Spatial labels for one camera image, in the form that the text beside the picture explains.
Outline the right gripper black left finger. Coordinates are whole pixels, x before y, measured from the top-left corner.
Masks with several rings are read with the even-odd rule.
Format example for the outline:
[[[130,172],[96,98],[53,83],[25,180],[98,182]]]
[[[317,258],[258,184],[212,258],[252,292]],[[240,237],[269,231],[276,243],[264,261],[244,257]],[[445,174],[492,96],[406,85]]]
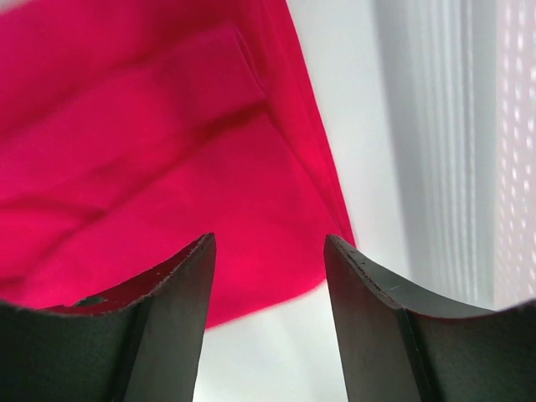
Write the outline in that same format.
[[[190,401],[214,279],[204,234],[71,307],[1,305],[4,401]]]

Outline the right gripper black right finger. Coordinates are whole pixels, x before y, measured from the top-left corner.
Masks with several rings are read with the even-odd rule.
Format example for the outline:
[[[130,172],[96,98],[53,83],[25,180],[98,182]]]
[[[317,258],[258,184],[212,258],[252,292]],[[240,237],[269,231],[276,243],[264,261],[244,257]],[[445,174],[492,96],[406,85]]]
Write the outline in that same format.
[[[498,312],[454,301],[336,235],[324,259],[349,400],[534,400],[534,301]]]

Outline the red t shirt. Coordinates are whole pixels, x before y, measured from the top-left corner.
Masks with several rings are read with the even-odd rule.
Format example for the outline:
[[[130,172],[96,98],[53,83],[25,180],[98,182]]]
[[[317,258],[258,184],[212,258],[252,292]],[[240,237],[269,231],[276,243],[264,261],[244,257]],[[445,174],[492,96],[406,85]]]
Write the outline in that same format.
[[[208,326],[353,239],[284,1],[29,1],[1,14],[1,298],[72,305],[206,233]]]

